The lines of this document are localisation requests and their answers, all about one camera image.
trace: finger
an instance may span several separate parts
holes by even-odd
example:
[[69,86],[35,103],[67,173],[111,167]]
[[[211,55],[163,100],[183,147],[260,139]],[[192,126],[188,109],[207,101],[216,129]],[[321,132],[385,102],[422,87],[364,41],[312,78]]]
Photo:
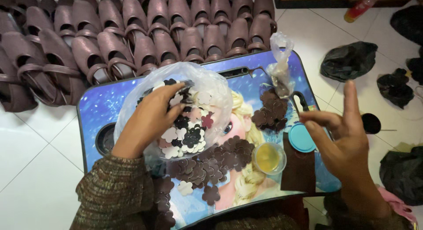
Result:
[[173,108],[171,108],[169,112],[167,112],[166,114],[166,118],[169,121],[169,123],[174,122],[175,119],[178,117],[178,115],[181,114],[181,112],[184,110],[184,108],[185,108],[185,104],[183,103],[173,106]]
[[322,154],[328,155],[338,151],[336,145],[329,139],[325,130],[319,124],[307,121],[305,122],[305,128],[307,128],[308,133]]
[[342,124],[342,117],[338,114],[330,112],[310,111],[299,113],[299,121],[302,123],[306,123],[307,121],[314,121],[320,126],[336,130]]
[[349,130],[360,131],[362,120],[358,107],[357,89],[352,80],[348,80],[344,86],[344,122]]
[[164,98],[166,100],[169,100],[169,99],[171,99],[171,97],[173,95],[176,94],[176,92],[178,90],[180,90],[184,86],[185,86],[185,83],[181,82],[181,83],[178,83],[178,84],[160,87],[160,88],[156,89],[155,92],[160,92],[162,95],[164,95]]

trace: plastic container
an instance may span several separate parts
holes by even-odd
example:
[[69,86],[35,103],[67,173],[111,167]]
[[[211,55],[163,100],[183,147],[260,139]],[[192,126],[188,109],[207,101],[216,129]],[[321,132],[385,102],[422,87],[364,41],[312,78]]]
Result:
[[283,147],[274,142],[265,142],[252,152],[252,162],[263,173],[279,174],[286,167],[286,154]]

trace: blonde braid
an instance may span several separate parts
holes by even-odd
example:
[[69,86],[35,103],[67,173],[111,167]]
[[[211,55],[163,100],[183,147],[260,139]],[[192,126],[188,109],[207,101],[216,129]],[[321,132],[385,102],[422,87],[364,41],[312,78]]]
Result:
[[[244,103],[244,98],[241,94],[232,91],[232,99],[234,105],[232,106],[232,113],[237,116],[242,125],[244,123],[244,116],[252,116],[252,107]],[[264,137],[255,124],[251,124],[251,128],[245,134],[245,139],[258,146],[264,143]],[[266,174],[258,170],[252,163],[242,170],[242,175],[235,181],[235,200],[233,206],[239,206],[249,203],[252,197],[256,194],[258,186],[266,179]]]

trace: plastic bag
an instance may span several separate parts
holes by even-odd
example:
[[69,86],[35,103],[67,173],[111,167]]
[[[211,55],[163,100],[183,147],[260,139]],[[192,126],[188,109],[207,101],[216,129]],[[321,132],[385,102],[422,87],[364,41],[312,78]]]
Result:
[[401,36],[423,46],[423,5],[410,6],[395,12],[390,23]]
[[365,75],[376,62],[377,48],[376,44],[359,41],[331,49],[320,65],[320,73],[340,82]]
[[[211,96],[210,103],[206,107],[198,104],[196,95],[193,95],[195,105],[198,107],[205,107],[208,111],[213,112],[211,116],[213,124],[211,128],[207,128],[204,134],[204,140],[206,145],[204,150],[211,147],[217,142],[217,139],[223,135],[223,131],[230,121],[230,114],[232,111],[232,93],[228,87],[228,81],[225,77],[220,74],[206,70],[204,67],[191,62],[177,62],[172,65],[167,65],[162,68],[155,70],[154,72],[147,75],[143,81],[132,90],[126,97],[122,109],[119,113],[118,121],[116,122],[114,131],[115,143],[119,138],[126,122],[131,117],[137,106],[137,101],[145,96],[145,93],[155,87],[158,83],[165,80],[191,80],[194,86],[190,88],[190,93],[196,93],[201,91],[202,93],[208,93]],[[165,154],[158,147],[156,141],[151,143],[145,150],[145,155],[156,155],[161,159],[165,158]],[[172,160],[185,159],[199,154],[197,153],[185,153],[182,157],[172,157]]]
[[[279,47],[285,47],[285,51],[281,51]],[[287,98],[292,94],[295,86],[288,67],[288,57],[293,50],[293,41],[282,32],[275,32],[270,37],[270,48],[277,63],[269,64],[266,73],[272,78],[276,94],[281,99]]]
[[402,109],[414,98],[413,89],[407,85],[406,73],[404,69],[397,69],[393,74],[377,79],[380,94]]
[[423,146],[410,153],[389,151],[380,161],[379,176],[386,190],[410,206],[423,205]]

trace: brown flower cutout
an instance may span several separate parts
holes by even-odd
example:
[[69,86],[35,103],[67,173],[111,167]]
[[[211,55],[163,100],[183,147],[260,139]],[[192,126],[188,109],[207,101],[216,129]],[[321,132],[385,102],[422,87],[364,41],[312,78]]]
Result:
[[208,205],[213,206],[214,202],[220,200],[220,194],[219,189],[217,186],[206,186],[204,187],[204,194],[203,194],[203,200],[207,202]]

